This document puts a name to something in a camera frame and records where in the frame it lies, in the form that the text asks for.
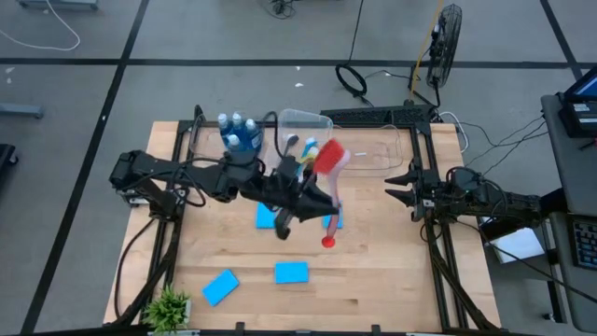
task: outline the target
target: water bottle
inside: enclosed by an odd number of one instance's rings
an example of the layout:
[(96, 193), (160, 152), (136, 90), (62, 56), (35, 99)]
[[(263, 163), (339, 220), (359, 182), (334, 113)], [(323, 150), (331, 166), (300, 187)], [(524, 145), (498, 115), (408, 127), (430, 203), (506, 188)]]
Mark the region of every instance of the water bottle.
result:
[(243, 150), (241, 146), (241, 139), (236, 134), (231, 134), (228, 136), (228, 149), (230, 151), (240, 151)]
[(221, 113), (217, 116), (217, 125), (220, 129), (220, 136), (224, 146), (228, 146), (228, 136), (232, 132), (232, 122), (228, 120), (228, 116), (225, 113)]
[(246, 142), (243, 117), (238, 112), (234, 112), (232, 115), (232, 132), (239, 137), (242, 143)]
[(247, 137), (245, 147), (254, 149), (258, 154), (261, 151), (261, 139), (263, 137), (261, 129), (257, 127), (253, 119), (248, 119), (244, 126)]

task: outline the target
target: yellow cable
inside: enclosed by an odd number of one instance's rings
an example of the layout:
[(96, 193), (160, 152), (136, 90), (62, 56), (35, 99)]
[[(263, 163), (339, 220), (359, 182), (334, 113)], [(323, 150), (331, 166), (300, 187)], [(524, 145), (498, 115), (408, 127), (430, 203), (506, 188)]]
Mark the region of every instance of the yellow cable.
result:
[(413, 100), (414, 90), (417, 86), (417, 76), (419, 75), (419, 65), (421, 64), (421, 59), (423, 58), (423, 54), (425, 53), (425, 46), (427, 45), (427, 41), (429, 40), (429, 36), (433, 33), (433, 27), (436, 25), (437, 18), (439, 18), (439, 10), (444, 4), (444, 0), (439, 0), (437, 2), (437, 9), (436, 14), (434, 14), (433, 20), (431, 21), (431, 25), (429, 26), (429, 32), (427, 32), (427, 36), (425, 37), (425, 41), (421, 45), (421, 51), (419, 51), (419, 58), (417, 59), (417, 64), (414, 67), (414, 72), (412, 74), (412, 85), (410, 85), (410, 99)]

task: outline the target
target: white cable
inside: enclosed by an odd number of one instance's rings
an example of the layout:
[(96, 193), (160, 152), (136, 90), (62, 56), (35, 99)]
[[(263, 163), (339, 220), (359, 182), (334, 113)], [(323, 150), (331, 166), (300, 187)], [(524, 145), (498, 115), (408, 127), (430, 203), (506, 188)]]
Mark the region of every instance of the white cable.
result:
[(458, 124), (458, 128), (460, 129), (460, 132), (462, 132), (463, 137), (465, 138), (465, 148), (460, 150), (461, 153), (464, 153), (465, 150), (468, 149), (468, 136), (466, 136), (465, 129), (463, 128), (463, 125), (460, 124), (460, 120), (452, 112), (445, 111), (445, 112), (441, 112), (439, 114), (440, 117), (443, 115), (451, 115), (451, 117), (454, 118), (454, 120), (456, 120), (456, 123)]
[(76, 43), (73, 47), (71, 48), (57, 48), (57, 47), (44, 47), (44, 46), (34, 46), (34, 45), (30, 45), (24, 42), (20, 42), (19, 40), (12, 38), (10, 35), (8, 35), (7, 33), (5, 33), (4, 31), (2, 31), (0, 29), (0, 34), (4, 35), (7, 39), (11, 40), (12, 42), (16, 43), (16, 44), (20, 44), (22, 46), (25, 47), (29, 47), (29, 48), (33, 48), (33, 49), (50, 49), (50, 50), (58, 50), (58, 51), (70, 51), (75, 49), (76, 47), (78, 47), (78, 45), (81, 43), (81, 38), (76, 34), (76, 32), (73, 30), (73, 28), (71, 28), (68, 24), (66, 24), (66, 22), (64, 22), (64, 20), (58, 16), (58, 14), (56, 14), (56, 11), (54, 10), (54, 7), (51, 5), (51, 3), (49, 2), (49, 0), (46, 0), (46, 3), (48, 4), (49, 9), (52, 11), (52, 13), (54, 13), (54, 16), (56, 16), (56, 19), (58, 19), (60, 22), (62, 22), (62, 24), (64, 25), (64, 27), (68, 28), (69, 31), (71, 31), (71, 33), (73, 33), (73, 35), (76, 37)]

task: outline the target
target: desk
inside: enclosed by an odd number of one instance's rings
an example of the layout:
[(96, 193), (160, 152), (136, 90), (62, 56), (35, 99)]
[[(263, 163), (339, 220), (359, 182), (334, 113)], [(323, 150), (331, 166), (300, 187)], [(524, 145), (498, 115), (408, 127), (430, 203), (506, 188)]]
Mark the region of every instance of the desk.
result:
[[(568, 137), (558, 116), (562, 105), (557, 96), (542, 97), (541, 105), (562, 181), (562, 188), (545, 196), (547, 201), (542, 204), (549, 209), (549, 212), (554, 211), (550, 214), (549, 220), (558, 252), (558, 261), (562, 268), (562, 278), (566, 284), (595, 297), (597, 296), (595, 286), (597, 272), (581, 269), (573, 264), (565, 214), (597, 217), (597, 207), (595, 207), (597, 175), (594, 172), (597, 164), (597, 148), (578, 150), (588, 140)], [(594, 303), (570, 291), (566, 291), (566, 296), (575, 327), (587, 332), (597, 332)]]
[[(176, 122), (155, 122), (147, 152), (169, 160), (176, 127)], [(205, 130), (201, 130), (199, 146), (208, 143), (210, 132)], [(434, 124), (432, 130), (439, 172), (445, 175), (452, 166), (462, 164), (458, 139), (451, 124)], [(272, 139), (271, 134), (268, 129), (266, 139)], [(409, 132), (399, 134), (403, 163), (389, 171), (389, 176), (405, 174), (412, 157)], [(382, 130), (334, 130), (334, 136), (341, 142), (382, 141), (387, 136), (396, 138), (396, 130), (394, 135)], [(320, 218), (303, 223), (295, 220), (288, 240), (280, 241), (273, 231), (255, 229), (256, 203), (239, 197), (230, 204), (208, 200), (201, 209), (188, 206), (174, 288), (191, 295), (189, 327), (234, 329), (235, 323), (242, 321), (247, 329), (261, 330), (364, 331), (379, 324), (383, 331), (441, 331), (428, 247), (419, 237), (421, 224), (412, 223), (410, 209), (383, 192), (389, 187), (378, 175), (340, 179), (344, 228), (337, 233), (337, 245), (332, 249), (321, 247), (324, 229)], [(144, 207), (132, 210), (123, 247), (147, 223), (147, 211)], [(466, 220), (475, 222), (474, 218)], [(156, 228), (154, 225), (141, 236), (124, 263), (121, 309), (146, 280)], [(479, 235), (463, 226), (453, 226), (451, 233), (463, 287), (499, 326)], [(274, 285), (274, 263), (284, 260), (308, 261), (310, 282)], [(201, 289), (227, 268), (241, 284), (212, 308)], [(451, 291), (447, 284), (444, 287), (451, 303)], [(457, 326), (453, 304), (449, 307), (451, 324)], [(104, 321), (114, 319), (111, 297)]]

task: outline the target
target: red brush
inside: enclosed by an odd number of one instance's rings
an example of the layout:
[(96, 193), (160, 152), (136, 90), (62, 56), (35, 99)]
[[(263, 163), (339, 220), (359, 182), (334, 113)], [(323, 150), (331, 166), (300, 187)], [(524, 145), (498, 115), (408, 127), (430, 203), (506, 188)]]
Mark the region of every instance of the red brush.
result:
[[(320, 150), (315, 163), (313, 164), (313, 171), (319, 174), (327, 175), (327, 182), (329, 183), (329, 191), (332, 194), (332, 205), (340, 208), (340, 197), (338, 196), (338, 176), (340, 172), (348, 164), (351, 158), (351, 152), (342, 148), (342, 145), (335, 139), (330, 139)], [(334, 234), (338, 227), (340, 220), (339, 215), (332, 215), (327, 225), (327, 234), (322, 239), (321, 244), (325, 248), (333, 247), (336, 241)]]

